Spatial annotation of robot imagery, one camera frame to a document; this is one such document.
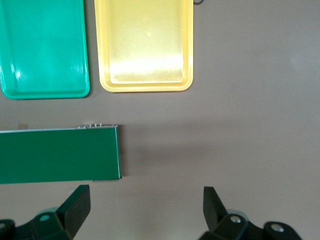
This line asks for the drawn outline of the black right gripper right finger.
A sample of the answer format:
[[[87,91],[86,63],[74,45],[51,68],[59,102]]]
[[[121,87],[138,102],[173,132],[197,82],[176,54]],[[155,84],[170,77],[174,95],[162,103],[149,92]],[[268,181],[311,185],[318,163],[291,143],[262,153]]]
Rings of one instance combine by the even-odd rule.
[[[300,240],[288,224],[269,221],[262,228],[237,213],[229,213],[212,186],[203,189],[203,215],[208,227],[201,240]]]

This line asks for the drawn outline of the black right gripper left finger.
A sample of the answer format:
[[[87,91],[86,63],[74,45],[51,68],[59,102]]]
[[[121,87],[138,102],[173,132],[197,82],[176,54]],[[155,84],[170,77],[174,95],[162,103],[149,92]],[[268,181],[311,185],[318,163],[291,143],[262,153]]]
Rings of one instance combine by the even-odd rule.
[[[0,221],[2,240],[72,240],[91,211],[89,185],[80,185],[55,210],[36,215],[16,226],[12,219]]]

